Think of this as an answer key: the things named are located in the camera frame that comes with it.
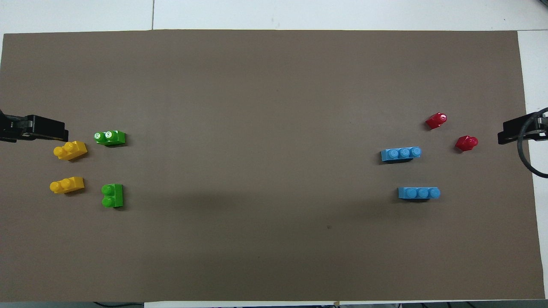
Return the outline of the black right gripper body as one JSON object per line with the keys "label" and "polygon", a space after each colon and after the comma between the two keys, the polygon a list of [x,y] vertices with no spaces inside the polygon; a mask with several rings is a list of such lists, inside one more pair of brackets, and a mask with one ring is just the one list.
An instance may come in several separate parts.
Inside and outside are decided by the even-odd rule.
{"label": "black right gripper body", "polygon": [[548,109],[542,109],[536,113],[532,113],[529,117],[531,122],[529,127],[529,139],[536,142],[548,140]]}

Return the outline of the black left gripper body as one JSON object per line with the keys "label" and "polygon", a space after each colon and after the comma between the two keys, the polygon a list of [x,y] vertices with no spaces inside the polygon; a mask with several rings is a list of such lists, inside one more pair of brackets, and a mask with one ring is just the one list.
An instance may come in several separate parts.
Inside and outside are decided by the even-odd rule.
{"label": "black left gripper body", "polygon": [[32,128],[33,121],[26,117],[6,115],[0,111],[0,140],[2,142],[16,143],[18,140],[32,141],[27,129]]}

